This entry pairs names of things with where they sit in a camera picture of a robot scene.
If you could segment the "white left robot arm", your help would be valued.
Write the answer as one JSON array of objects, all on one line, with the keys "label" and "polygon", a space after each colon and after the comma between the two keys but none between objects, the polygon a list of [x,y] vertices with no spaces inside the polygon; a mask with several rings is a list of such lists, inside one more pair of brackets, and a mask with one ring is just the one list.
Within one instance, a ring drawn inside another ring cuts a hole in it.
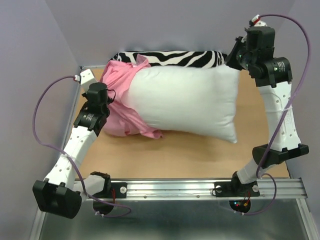
[{"label": "white left robot arm", "polygon": [[111,193],[111,177],[107,173],[93,172],[87,178],[80,177],[79,167],[93,142],[99,136],[110,114],[107,85],[90,84],[83,93],[86,98],[75,119],[71,135],[55,166],[44,180],[36,180],[32,191],[42,212],[73,219],[82,203],[98,194],[106,197]]}]

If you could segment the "pink floral satin pillowcase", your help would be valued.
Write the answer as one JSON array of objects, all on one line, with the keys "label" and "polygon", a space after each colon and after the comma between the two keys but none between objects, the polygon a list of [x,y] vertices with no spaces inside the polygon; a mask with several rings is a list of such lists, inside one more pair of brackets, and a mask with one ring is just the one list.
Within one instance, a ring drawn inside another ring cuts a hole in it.
[{"label": "pink floral satin pillowcase", "polygon": [[103,127],[107,134],[116,137],[142,135],[151,139],[163,137],[160,130],[148,126],[134,109],[124,103],[125,94],[135,75],[150,66],[148,59],[140,54],[135,64],[117,60],[110,60],[106,64],[99,81],[107,85],[107,96],[113,100],[108,105],[110,114]]}]

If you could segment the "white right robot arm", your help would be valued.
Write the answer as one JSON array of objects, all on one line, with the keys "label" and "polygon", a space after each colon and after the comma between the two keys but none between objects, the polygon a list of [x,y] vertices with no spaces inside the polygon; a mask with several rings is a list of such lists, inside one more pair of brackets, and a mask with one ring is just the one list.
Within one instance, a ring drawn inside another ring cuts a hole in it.
[{"label": "white right robot arm", "polygon": [[245,36],[237,37],[225,64],[235,70],[248,71],[264,102],[269,140],[252,150],[252,160],[235,174],[231,192],[242,195],[248,184],[268,169],[289,159],[309,153],[302,144],[295,125],[292,101],[292,68],[285,57],[274,57],[275,30],[253,26]]}]

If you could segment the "white pillow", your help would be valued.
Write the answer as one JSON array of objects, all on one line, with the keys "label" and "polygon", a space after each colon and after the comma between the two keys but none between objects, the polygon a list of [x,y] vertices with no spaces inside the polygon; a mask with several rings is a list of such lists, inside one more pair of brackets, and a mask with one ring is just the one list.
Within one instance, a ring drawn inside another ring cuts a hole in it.
[{"label": "white pillow", "polygon": [[123,102],[149,127],[235,144],[239,73],[224,64],[213,68],[145,68],[133,77]]}]

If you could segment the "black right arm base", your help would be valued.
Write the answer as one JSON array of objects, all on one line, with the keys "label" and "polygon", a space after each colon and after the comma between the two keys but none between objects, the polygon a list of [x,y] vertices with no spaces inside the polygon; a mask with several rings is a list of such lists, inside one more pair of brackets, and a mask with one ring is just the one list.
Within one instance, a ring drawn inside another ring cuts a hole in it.
[{"label": "black right arm base", "polygon": [[231,209],[247,214],[251,209],[251,198],[259,197],[260,191],[257,181],[242,184],[237,172],[234,172],[230,181],[215,183],[211,195],[217,198],[231,198],[229,200]]}]

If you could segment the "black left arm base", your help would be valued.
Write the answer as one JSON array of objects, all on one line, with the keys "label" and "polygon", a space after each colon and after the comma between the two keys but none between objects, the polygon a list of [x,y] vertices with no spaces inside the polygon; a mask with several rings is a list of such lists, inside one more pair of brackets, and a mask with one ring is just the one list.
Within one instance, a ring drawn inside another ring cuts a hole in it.
[{"label": "black left arm base", "polygon": [[[112,199],[111,203],[116,203],[116,198],[125,199],[127,197],[128,184],[125,181],[112,182],[111,176],[108,173],[102,173],[94,171],[91,176],[99,176],[104,179],[104,185],[102,191],[95,193],[93,196],[100,199]],[[110,213],[114,206],[94,201],[92,204],[93,210],[97,214],[103,214],[103,216],[110,217]]]}]

